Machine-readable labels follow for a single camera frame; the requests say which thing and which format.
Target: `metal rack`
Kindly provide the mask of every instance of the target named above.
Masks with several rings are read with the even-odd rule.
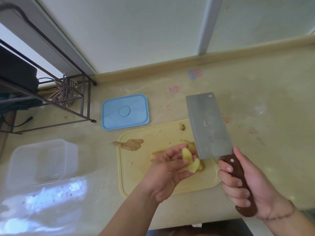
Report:
[[[17,5],[12,4],[12,3],[5,3],[3,5],[0,5],[0,11],[4,11],[7,9],[14,9],[16,11],[18,11],[21,15],[21,17],[24,19],[24,21],[34,29],[34,31],[36,31],[47,43],[50,44],[50,46],[52,46],[56,51],[58,51],[67,61],[69,61],[69,63],[71,63],[79,72],[81,72],[78,75],[73,75],[73,76],[68,76],[65,77],[63,79],[59,79],[58,77],[54,76],[52,73],[50,73],[49,71],[47,71],[46,69],[44,69],[43,67],[41,67],[40,65],[38,65],[37,63],[35,63],[34,61],[32,61],[31,59],[29,59],[28,57],[26,57],[25,55],[23,55],[21,52],[17,51],[15,48],[11,47],[10,45],[8,45],[6,42],[4,42],[2,39],[0,39],[0,43],[5,46],[6,48],[8,48],[9,50],[11,50],[12,52],[14,52],[16,55],[18,55],[19,57],[21,57],[22,59],[28,61],[29,63],[31,63],[32,65],[34,65],[35,67],[37,67],[38,69],[40,69],[41,71],[43,71],[44,73],[46,73],[47,75],[49,75],[50,77],[53,78],[53,80],[50,81],[45,81],[42,83],[50,83],[50,82],[59,82],[60,84],[64,85],[65,87],[67,87],[66,89],[66,98],[64,100],[59,100],[56,102],[52,102],[49,101],[48,99],[44,98],[43,96],[30,92],[24,88],[21,88],[19,86],[16,86],[12,83],[9,83],[5,80],[0,79],[0,85],[5,86],[7,88],[10,88],[14,91],[20,92],[22,94],[24,94],[24,97],[20,97],[20,98],[13,98],[13,99],[7,99],[7,100],[2,100],[0,101],[0,104],[4,104],[4,103],[12,103],[12,102],[18,102],[18,101],[23,101],[23,100],[29,100],[29,99],[39,99],[41,101],[43,101],[44,103],[40,106],[44,106],[44,105],[52,105],[55,106],[57,108],[60,108],[64,111],[67,111],[69,113],[72,113],[74,115],[77,115],[81,118],[83,118],[83,120],[77,120],[77,121],[72,121],[72,122],[67,122],[67,123],[61,123],[61,124],[54,124],[54,125],[49,125],[49,126],[45,126],[45,127],[37,127],[37,128],[32,128],[32,129],[28,129],[28,130],[23,130],[23,131],[16,131],[14,132],[14,122],[15,122],[15,117],[13,119],[13,124],[10,128],[10,131],[3,131],[0,130],[0,132],[7,132],[7,133],[13,133],[13,134],[22,134],[23,132],[26,131],[33,131],[33,130],[37,130],[37,129],[42,129],[42,128],[48,128],[48,127],[54,127],[54,126],[61,126],[61,125],[66,125],[66,124],[71,124],[71,123],[77,123],[77,122],[84,122],[84,121],[91,121],[92,123],[95,123],[96,120],[95,119],[91,119],[90,118],[90,107],[91,107],[91,84],[93,84],[94,86],[97,85],[97,83],[91,79],[76,63],[74,63],[59,47],[57,47],[42,31],[40,31],[26,16],[26,14],[22,11],[21,8],[19,8]],[[75,88],[71,87],[69,85],[70,79],[71,78],[78,78],[81,77],[82,80],[82,89],[81,92],[79,92],[78,90],[76,90]],[[88,89],[87,89],[87,114],[86,116],[83,114],[83,110],[84,110],[84,96],[85,96],[85,83],[88,83]],[[79,96],[75,96],[73,98],[68,98],[68,90],[73,90],[74,93],[77,93]],[[76,100],[76,99],[81,99],[81,108],[80,108],[80,113],[77,113],[75,111],[72,111],[66,107],[63,106],[59,106],[57,103],[61,103],[61,102],[66,102],[69,100]]]

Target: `checkered cloth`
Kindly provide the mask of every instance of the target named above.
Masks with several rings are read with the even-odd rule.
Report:
[[[57,84],[58,90],[53,93],[52,95],[50,95],[51,101],[52,102],[56,102],[59,100],[64,100],[64,99],[69,99],[73,97],[73,90],[68,89],[68,97],[66,96],[66,92],[67,92],[67,87],[62,85],[59,82],[55,82]],[[78,84],[77,82],[70,80],[69,85],[73,88],[77,88]],[[65,102],[61,102],[61,103],[57,103],[59,106],[63,106],[63,107],[70,107],[73,104],[73,100],[70,101],[65,101]]]

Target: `knife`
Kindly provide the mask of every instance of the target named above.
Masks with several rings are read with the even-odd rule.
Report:
[[[233,152],[233,145],[214,93],[186,96],[186,103],[199,158],[220,158],[229,163],[233,167],[230,174],[241,179],[242,187],[250,191],[244,170]],[[257,206],[251,191],[248,200],[251,202],[250,207],[235,208],[241,215],[252,217],[257,213]]]

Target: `countertop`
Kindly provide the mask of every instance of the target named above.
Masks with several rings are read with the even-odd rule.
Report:
[[[315,49],[303,47],[210,63],[92,87],[91,117],[59,127],[10,134],[0,159],[0,234],[97,235],[123,202],[118,188],[116,147],[127,130],[188,118],[186,95],[213,91],[228,132],[276,188],[300,209],[315,206]],[[142,93],[147,125],[104,130],[101,105],[110,98]],[[78,110],[76,102],[71,109]],[[78,120],[51,106],[19,111],[19,129]],[[77,177],[28,190],[6,188],[15,148],[52,139],[79,146]],[[239,218],[220,185],[171,196],[157,209],[150,229]]]

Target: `hand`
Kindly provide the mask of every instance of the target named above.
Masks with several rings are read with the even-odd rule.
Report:
[[[183,160],[181,153],[184,147],[188,148],[188,144],[173,146],[163,154],[156,156],[140,182],[145,190],[153,194],[157,203],[161,203],[170,197],[180,181],[193,175],[187,170],[180,171],[188,165],[188,161]],[[190,151],[195,159],[197,151],[195,149],[190,149]]]
[[[292,206],[289,201],[282,196],[266,175],[254,165],[241,151],[234,147],[234,154],[238,158],[244,170],[246,182],[253,194],[258,212],[258,218],[270,218],[288,213]],[[239,207],[249,207],[249,190],[242,188],[242,181],[232,177],[228,172],[233,172],[230,164],[219,160],[220,171],[218,173],[222,180],[222,189],[226,197]]]

